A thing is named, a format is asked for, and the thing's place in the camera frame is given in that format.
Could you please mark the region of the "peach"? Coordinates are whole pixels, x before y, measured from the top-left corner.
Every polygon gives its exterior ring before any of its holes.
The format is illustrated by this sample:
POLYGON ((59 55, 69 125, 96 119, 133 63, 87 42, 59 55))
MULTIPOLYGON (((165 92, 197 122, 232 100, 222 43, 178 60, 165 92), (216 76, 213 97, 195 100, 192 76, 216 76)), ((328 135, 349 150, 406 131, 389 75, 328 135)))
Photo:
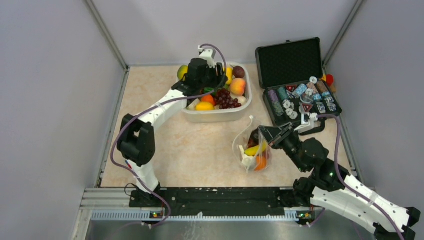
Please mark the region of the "peach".
POLYGON ((235 96, 243 96, 245 94, 247 82, 243 78, 234 78, 229 85, 229 91, 235 96))

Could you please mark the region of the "dark purple plum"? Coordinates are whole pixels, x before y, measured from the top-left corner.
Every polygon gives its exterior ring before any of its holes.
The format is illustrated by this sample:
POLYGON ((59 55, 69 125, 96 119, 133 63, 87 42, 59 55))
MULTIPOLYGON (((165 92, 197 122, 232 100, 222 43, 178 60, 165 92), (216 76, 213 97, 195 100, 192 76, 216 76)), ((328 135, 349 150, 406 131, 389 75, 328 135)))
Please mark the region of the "dark purple plum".
POLYGON ((254 131, 251 132, 248 142, 251 143, 251 144, 258 145, 259 144, 259 138, 260 138, 259 130, 255 129, 254 131))

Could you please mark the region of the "clear zip top bag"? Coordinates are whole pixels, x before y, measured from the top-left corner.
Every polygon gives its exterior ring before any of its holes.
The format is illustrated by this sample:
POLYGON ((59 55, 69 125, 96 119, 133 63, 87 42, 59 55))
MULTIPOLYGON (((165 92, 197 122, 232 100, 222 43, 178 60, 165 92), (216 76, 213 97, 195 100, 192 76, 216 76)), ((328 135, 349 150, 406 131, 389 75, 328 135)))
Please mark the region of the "clear zip top bag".
POLYGON ((234 139, 232 151, 247 173, 264 171, 271 165, 271 148, 259 131, 262 122, 253 115, 249 120, 247 127, 234 139))

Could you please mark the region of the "white peeled banana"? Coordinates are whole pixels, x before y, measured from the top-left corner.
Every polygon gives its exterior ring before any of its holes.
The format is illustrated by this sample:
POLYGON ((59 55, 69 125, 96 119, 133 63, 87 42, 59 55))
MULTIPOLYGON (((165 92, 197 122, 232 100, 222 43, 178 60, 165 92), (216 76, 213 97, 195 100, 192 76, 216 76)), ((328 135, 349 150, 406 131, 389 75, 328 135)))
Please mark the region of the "white peeled banana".
POLYGON ((255 165, 256 160, 253 156, 248 156, 245 154, 245 149, 242 145, 238 146, 238 150, 241 157, 241 164, 245 167, 246 171, 250 171, 255 165))

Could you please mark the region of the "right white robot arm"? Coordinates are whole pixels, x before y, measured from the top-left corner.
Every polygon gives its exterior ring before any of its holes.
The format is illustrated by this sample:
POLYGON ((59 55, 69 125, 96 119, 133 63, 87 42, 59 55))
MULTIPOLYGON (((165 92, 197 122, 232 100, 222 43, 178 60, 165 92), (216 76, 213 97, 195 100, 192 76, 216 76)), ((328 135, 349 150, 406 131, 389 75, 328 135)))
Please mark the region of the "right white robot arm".
POLYGON ((365 186, 346 168, 328 157, 316 138, 300 140, 291 123, 280 127, 259 126, 260 136, 275 150, 283 150, 302 173, 292 193, 284 197, 287 206, 310 205, 334 212, 372 233, 377 240, 413 240, 412 230, 421 216, 415 207, 401 207, 365 186))

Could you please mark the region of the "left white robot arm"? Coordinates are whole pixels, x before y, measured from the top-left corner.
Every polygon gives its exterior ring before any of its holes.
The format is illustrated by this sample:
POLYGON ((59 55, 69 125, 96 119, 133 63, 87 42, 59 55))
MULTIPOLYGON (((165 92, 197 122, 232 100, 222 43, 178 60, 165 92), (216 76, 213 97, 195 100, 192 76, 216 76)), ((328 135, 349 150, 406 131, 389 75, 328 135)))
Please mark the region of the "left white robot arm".
POLYGON ((191 100, 202 98, 223 87, 227 81, 227 63, 197 57, 188 64, 187 73, 157 103, 137 114, 127 114, 121 122, 110 156, 118 150, 127 163, 123 168, 137 180, 141 200, 149 207, 160 202, 159 181, 150 161, 156 151, 155 132, 173 115, 185 109, 191 100))

